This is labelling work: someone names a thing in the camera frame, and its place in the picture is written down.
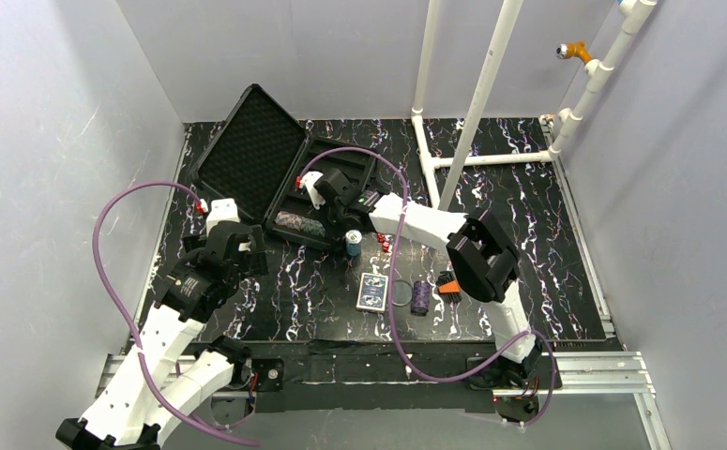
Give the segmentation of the teal poker chip stack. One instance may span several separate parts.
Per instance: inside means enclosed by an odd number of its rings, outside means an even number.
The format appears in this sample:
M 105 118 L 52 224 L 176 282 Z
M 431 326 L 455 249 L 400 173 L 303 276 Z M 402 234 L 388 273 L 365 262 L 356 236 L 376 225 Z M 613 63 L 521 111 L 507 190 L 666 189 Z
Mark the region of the teal poker chip stack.
M 350 230 L 344 235 L 346 253 L 349 257 L 358 257 L 361 250 L 363 235 L 359 230 Z

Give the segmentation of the orange blue poker chip stack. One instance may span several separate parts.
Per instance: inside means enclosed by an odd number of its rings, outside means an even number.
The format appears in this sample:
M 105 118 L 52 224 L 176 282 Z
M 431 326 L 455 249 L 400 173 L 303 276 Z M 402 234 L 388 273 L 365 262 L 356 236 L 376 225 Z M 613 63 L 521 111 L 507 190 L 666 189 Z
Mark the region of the orange blue poker chip stack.
M 276 225 L 296 232 L 301 232 L 303 230 L 304 221 L 305 219 L 302 216 L 287 211 L 279 211 L 274 218 L 274 223 Z

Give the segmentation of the black poker set case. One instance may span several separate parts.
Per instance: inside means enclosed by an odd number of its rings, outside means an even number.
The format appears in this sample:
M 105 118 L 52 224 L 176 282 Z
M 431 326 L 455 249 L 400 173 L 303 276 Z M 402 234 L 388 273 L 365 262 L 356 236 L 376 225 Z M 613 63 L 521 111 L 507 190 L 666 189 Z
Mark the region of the black poker set case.
M 309 238 L 276 225 L 274 218 L 287 211 L 320 221 L 308 194 L 296 187 L 302 171 L 338 169 L 354 183 L 382 190 L 376 185 L 377 164 L 375 157 L 352 151 L 347 142 L 312 137 L 254 83 L 245 89 L 190 176 L 210 198 L 234 199 L 242 220 L 268 234 L 309 248 L 338 250 L 345 233 Z

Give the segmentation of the dark blue poker chip stack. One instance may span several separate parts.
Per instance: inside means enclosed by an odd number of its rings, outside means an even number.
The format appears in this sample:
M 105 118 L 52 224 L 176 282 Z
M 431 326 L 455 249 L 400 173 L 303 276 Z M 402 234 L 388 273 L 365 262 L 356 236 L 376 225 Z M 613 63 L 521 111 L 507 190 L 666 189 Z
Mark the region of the dark blue poker chip stack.
M 326 230 L 319 220 L 305 218 L 299 226 L 300 233 L 309 238 L 324 239 L 326 238 Z

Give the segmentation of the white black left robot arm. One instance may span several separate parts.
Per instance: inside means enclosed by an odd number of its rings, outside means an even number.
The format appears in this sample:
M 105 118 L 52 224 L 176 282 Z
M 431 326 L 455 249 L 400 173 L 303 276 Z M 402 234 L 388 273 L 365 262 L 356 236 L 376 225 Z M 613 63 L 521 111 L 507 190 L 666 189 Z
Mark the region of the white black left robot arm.
M 190 236 L 187 242 L 191 249 L 168 276 L 159 304 L 149 310 L 137 346 L 95 402 L 56 431 L 66 448 L 160 449 L 215 392 L 251 379 L 250 348 L 218 337 L 173 382 L 167 380 L 240 281 L 266 272 L 258 226 L 223 220 L 209 227 L 205 237 Z

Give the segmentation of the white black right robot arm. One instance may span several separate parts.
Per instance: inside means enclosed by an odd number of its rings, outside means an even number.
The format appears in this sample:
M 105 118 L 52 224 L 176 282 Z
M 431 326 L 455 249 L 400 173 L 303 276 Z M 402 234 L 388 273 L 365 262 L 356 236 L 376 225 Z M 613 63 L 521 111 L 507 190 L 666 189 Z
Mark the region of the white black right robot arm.
M 483 306 L 500 353 L 498 363 L 524 377 L 535 369 L 540 345 L 520 297 L 520 254 L 489 210 L 433 209 L 404 195 L 363 189 L 338 169 L 307 172 L 296 186 L 309 195 L 333 237 L 351 230 L 399 233 L 444 251 L 460 289 Z

